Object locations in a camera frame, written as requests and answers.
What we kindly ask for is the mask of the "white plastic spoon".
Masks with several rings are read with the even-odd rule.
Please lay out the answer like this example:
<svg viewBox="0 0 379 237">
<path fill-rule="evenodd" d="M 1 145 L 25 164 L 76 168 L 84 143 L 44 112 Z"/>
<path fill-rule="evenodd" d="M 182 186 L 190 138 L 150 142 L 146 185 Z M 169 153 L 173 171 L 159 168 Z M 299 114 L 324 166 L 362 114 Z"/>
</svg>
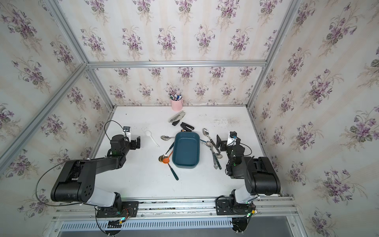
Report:
<svg viewBox="0 0 379 237">
<path fill-rule="evenodd" d="M 151 140 L 154 142 L 154 144 L 155 144 L 157 147 L 159 147 L 159 144 L 158 144 L 158 143 L 155 141 L 155 139 L 153 138 L 151 131 L 146 130 L 146 131 L 145 131 L 145 134 L 146 134 L 149 138 L 151 138 Z"/>
</svg>

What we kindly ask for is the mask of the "steel spoon marbled handle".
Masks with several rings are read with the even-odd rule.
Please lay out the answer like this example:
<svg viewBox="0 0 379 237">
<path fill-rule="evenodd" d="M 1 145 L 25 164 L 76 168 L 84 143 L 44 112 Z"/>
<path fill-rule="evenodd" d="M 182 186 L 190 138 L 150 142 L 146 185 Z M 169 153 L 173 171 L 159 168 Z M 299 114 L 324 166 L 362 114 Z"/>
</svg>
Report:
<svg viewBox="0 0 379 237">
<path fill-rule="evenodd" d="M 216 143 L 210 137 L 208 129 L 207 128 L 203 128 L 202 129 L 202 133 L 203 133 L 204 136 L 206 136 L 209 139 L 209 141 L 211 142 L 211 144 L 213 145 L 213 147 L 216 149 L 217 153 L 220 154 L 221 151 L 219 150 L 219 148 L 216 147 Z"/>
</svg>

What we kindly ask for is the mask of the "steel spoon pink handle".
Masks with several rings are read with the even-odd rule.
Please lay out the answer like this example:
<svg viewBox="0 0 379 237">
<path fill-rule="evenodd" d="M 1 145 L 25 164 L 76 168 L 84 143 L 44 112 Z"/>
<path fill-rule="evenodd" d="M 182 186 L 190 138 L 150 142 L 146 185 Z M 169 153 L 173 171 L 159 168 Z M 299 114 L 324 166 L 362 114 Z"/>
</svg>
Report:
<svg viewBox="0 0 379 237">
<path fill-rule="evenodd" d="M 174 139 L 175 136 L 162 135 L 160 138 L 161 138 L 162 140 L 164 140 L 164 141 L 168 141 L 168 140 L 170 140 L 170 139 Z"/>
</svg>

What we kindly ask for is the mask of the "dotted steel spoon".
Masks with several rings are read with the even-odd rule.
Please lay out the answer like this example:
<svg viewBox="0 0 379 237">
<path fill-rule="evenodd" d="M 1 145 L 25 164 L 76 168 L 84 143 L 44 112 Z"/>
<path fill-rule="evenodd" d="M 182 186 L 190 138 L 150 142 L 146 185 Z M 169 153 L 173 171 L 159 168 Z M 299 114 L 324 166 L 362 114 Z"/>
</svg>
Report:
<svg viewBox="0 0 379 237">
<path fill-rule="evenodd" d="M 209 147 L 211 151 L 214 151 L 214 146 L 211 141 L 206 141 L 206 145 Z M 223 156 L 221 154 L 216 153 L 218 159 L 221 159 Z"/>
</svg>

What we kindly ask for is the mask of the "steel spoon green handle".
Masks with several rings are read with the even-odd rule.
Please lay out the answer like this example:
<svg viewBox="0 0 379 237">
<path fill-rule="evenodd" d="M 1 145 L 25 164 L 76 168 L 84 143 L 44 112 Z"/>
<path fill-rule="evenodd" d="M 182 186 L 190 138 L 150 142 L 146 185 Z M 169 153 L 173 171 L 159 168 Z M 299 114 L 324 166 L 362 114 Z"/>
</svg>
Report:
<svg viewBox="0 0 379 237">
<path fill-rule="evenodd" d="M 220 165 L 220 163 L 219 163 L 219 161 L 218 161 L 218 158 L 217 158 L 217 156 L 216 156 L 216 153 L 215 153 L 214 151 L 212 151 L 212 155 L 213 155 L 213 158 L 214 158 L 214 161 L 215 161 L 216 167 L 217 167 L 219 170 L 221 170 L 221 169 L 222 169 L 222 168 L 221 168 L 221 165 Z"/>
</svg>

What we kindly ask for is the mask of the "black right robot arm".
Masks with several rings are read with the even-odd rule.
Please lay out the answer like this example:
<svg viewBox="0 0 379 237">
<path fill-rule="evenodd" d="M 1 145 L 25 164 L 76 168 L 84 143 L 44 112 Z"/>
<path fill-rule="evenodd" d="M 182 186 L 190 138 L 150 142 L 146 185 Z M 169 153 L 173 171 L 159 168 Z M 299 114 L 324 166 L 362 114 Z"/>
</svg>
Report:
<svg viewBox="0 0 379 237">
<path fill-rule="evenodd" d="M 242 187 L 231 192 L 231 204 L 248 204 L 261 196 L 280 194 L 281 184 L 269 158 L 246 155 L 249 147 L 241 143 L 236 132 L 232 131 L 227 140 L 217 136 L 216 148 L 227 153 L 226 175 L 244 181 Z"/>
</svg>

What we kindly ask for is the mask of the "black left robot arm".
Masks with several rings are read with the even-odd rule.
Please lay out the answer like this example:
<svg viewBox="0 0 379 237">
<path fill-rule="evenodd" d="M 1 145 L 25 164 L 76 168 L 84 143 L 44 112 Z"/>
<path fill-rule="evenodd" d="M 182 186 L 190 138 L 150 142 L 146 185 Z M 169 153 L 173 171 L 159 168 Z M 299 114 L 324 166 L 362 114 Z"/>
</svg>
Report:
<svg viewBox="0 0 379 237">
<path fill-rule="evenodd" d="M 97 188 L 96 175 L 122 168 L 127 153 L 141 147 L 141 137 L 129 141 L 122 134 L 115 135 L 110 140 L 110 145 L 111 148 L 103 158 L 66 162 L 52 188 L 51 199 L 55 202 L 80 202 L 121 211 L 120 194 Z"/>
</svg>

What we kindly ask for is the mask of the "orange plastic spoon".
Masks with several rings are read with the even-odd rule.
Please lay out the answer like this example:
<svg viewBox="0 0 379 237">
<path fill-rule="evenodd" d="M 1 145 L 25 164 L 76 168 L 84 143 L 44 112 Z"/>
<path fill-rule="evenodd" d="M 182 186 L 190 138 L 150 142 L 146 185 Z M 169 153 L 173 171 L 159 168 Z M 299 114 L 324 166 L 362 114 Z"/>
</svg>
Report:
<svg viewBox="0 0 379 237">
<path fill-rule="evenodd" d="M 162 162 L 164 164 L 168 164 L 170 162 L 170 157 L 172 156 L 172 154 L 173 154 L 173 151 L 169 155 L 164 155 Z"/>
</svg>

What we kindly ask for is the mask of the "teal plastic storage box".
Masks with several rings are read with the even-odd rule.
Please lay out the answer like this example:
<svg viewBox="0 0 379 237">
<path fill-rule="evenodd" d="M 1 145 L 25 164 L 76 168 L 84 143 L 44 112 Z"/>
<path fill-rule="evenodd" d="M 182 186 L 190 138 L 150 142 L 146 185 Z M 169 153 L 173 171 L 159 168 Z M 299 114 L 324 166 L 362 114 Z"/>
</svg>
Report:
<svg viewBox="0 0 379 237">
<path fill-rule="evenodd" d="M 178 168 L 195 168 L 200 157 L 200 137 L 195 132 L 179 132 L 175 136 L 172 162 Z"/>
</svg>

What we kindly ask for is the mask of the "pink pen cup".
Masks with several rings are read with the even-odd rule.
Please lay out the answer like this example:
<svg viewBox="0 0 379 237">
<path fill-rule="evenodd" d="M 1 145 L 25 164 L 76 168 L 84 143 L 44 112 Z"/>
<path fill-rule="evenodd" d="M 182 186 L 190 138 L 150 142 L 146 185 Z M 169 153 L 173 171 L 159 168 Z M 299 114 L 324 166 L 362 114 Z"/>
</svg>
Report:
<svg viewBox="0 0 379 237">
<path fill-rule="evenodd" d="M 182 96 L 175 97 L 175 98 L 173 96 L 171 96 L 170 97 L 170 103 L 171 103 L 172 110 L 174 110 L 176 112 L 181 111 L 182 108 L 183 108 L 183 98 L 182 98 Z"/>
</svg>

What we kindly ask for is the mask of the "pens in cup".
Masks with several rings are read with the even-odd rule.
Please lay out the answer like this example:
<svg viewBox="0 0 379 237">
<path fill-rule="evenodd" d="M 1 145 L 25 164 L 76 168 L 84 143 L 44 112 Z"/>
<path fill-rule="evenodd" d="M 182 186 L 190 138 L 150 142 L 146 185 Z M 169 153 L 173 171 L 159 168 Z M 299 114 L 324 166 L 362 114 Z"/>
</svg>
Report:
<svg viewBox="0 0 379 237">
<path fill-rule="evenodd" d="M 169 92 L 169 98 L 170 98 L 171 101 L 180 101 L 183 98 L 182 92 L 181 91 L 177 92 L 177 91 L 172 91 L 171 90 Z"/>
</svg>

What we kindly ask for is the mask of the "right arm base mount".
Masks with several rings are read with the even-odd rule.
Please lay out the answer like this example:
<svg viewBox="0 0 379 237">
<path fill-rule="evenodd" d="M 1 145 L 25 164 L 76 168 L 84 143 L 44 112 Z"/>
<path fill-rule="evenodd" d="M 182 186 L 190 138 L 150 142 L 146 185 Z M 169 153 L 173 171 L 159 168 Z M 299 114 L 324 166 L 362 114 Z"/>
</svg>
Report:
<svg viewBox="0 0 379 237">
<path fill-rule="evenodd" d="M 253 204 L 239 204 L 232 197 L 219 196 L 215 199 L 217 215 L 244 215 L 255 214 L 256 207 Z"/>
</svg>

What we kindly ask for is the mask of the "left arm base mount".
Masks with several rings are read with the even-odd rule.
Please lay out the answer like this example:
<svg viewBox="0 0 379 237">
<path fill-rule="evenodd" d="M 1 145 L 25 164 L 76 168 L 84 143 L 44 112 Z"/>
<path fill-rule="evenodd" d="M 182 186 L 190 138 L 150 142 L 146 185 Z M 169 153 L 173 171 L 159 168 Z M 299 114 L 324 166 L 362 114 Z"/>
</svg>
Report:
<svg viewBox="0 0 379 237">
<path fill-rule="evenodd" d="M 100 207 L 97 210 L 97 218 L 121 218 L 136 217 L 138 211 L 138 201 L 123 201 L 118 207 Z"/>
</svg>

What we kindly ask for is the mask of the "aluminium rail frame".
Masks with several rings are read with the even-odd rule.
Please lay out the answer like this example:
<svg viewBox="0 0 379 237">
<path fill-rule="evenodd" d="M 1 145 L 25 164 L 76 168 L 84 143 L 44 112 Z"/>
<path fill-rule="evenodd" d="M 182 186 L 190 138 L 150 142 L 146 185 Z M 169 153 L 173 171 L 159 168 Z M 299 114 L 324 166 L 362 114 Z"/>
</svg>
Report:
<svg viewBox="0 0 379 237">
<path fill-rule="evenodd" d="M 215 199 L 212 197 L 205 198 L 137 198 L 127 199 L 126 201 L 138 201 L 138 211 L 136 217 L 121 218 L 97 218 L 97 211 L 90 209 L 77 210 L 58 210 L 57 215 L 53 217 L 51 224 L 48 226 L 45 237 L 58 237 L 65 233 L 60 228 L 65 221 L 98 221 L 108 220 L 112 225 L 118 225 L 127 220 L 145 220 L 145 219 L 193 219 L 193 218 L 231 218 L 233 226 L 226 228 L 237 233 L 245 233 L 249 227 L 254 233 L 264 230 L 264 225 L 257 222 L 260 217 L 283 218 L 285 230 L 289 231 L 290 236 L 305 237 L 307 236 L 305 227 L 296 210 L 295 204 L 291 197 L 259 197 L 248 204 L 256 207 L 255 214 L 251 216 L 244 215 L 217 215 L 215 208 Z M 127 231 L 79 231 L 95 232 L 105 237 L 120 237 Z"/>
</svg>

